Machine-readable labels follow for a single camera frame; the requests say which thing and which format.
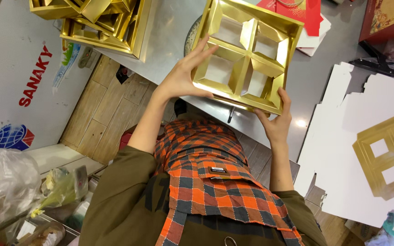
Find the wooden floor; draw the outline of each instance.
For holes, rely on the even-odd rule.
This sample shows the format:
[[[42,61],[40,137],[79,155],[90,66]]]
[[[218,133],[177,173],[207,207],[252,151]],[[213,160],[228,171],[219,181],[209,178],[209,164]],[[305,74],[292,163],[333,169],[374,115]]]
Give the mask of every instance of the wooden floor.
[[[115,77],[119,64],[101,56],[62,134],[60,142],[107,165],[118,151],[123,132],[136,125],[145,111],[156,85],[135,74],[122,85]],[[164,121],[175,119],[174,100],[166,107]],[[190,111],[205,113],[189,105]],[[271,151],[250,137],[234,131],[249,160],[252,176],[268,187]],[[290,161],[293,180],[299,165]],[[305,203],[314,213],[329,246],[363,246],[344,226],[345,219],[324,213],[320,202],[325,191],[311,183]]]

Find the person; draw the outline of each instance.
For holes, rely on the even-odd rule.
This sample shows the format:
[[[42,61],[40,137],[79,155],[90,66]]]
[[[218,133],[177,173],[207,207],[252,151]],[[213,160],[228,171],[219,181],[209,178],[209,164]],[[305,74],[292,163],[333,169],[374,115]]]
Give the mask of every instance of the person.
[[[213,98],[190,75],[218,48],[206,49],[208,39],[156,88],[128,145],[103,173],[83,221],[81,246],[326,245],[294,191],[287,144],[291,101],[284,89],[278,90],[281,115],[269,120],[255,110],[271,145],[269,190],[250,175],[241,144],[223,124],[182,120],[181,114],[156,143],[171,98]]]

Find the finger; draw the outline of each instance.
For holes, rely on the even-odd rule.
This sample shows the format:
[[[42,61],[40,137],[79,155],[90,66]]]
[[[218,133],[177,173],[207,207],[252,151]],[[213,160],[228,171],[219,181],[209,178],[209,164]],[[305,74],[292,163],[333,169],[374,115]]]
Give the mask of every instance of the finger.
[[[258,116],[259,121],[265,127],[269,122],[267,116],[260,109],[255,109],[254,111],[255,111],[256,116]]]
[[[205,45],[207,44],[209,40],[209,34],[205,34],[205,36],[203,38],[199,38],[198,43],[196,45],[196,47],[193,49],[193,51],[191,51],[184,60],[189,60],[192,57],[194,57],[195,55],[201,53],[204,49],[205,49]]]
[[[279,87],[277,89],[277,92],[281,96],[282,101],[284,102],[284,109],[282,110],[282,115],[289,115],[290,114],[290,108],[291,108],[291,99],[288,96],[287,91],[282,89],[282,87]]]
[[[193,68],[197,67],[206,58],[208,58],[210,55],[212,55],[217,49],[218,49],[218,45],[214,45],[214,46],[210,47],[209,49],[205,50],[204,52],[196,55],[195,57],[193,57],[189,61],[187,61],[186,66],[189,69],[193,69]]]
[[[212,94],[212,92],[208,92],[208,91],[205,91],[205,90],[197,88],[197,87],[194,87],[192,92],[189,93],[189,95],[199,96],[199,97],[207,97],[210,99],[214,98],[214,94]]]

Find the hand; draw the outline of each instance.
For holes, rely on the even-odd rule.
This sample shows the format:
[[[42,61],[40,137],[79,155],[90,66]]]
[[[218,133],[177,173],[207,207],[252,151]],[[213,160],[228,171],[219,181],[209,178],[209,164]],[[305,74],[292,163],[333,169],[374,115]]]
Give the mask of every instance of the hand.
[[[216,45],[204,50],[208,40],[209,35],[206,34],[192,52],[178,61],[171,72],[156,88],[155,92],[166,100],[186,95],[214,98],[211,92],[195,87],[191,80],[191,70],[200,65],[200,63],[218,49],[218,45]]]
[[[258,116],[259,120],[264,126],[265,134],[270,140],[271,146],[278,146],[280,144],[287,143],[288,129],[291,122],[291,99],[288,97],[287,92],[282,89],[282,87],[279,87],[277,92],[284,102],[284,109],[282,110],[281,115],[278,115],[273,120],[269,120],[260,109],[255,109],[255,114]]]

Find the orange plaid apron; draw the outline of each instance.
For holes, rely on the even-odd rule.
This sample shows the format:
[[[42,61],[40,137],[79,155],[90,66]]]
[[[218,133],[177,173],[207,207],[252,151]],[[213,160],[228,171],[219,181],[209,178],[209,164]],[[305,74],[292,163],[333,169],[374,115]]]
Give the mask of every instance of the orange plaid apron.
[[[303,246],[282,200],[250,175],[234,133],[208,120],[175,120],[155,148],[156,173],[170,175],[167,219],[156,246],[178,245],[188,214],[222,215],[276,228]]]

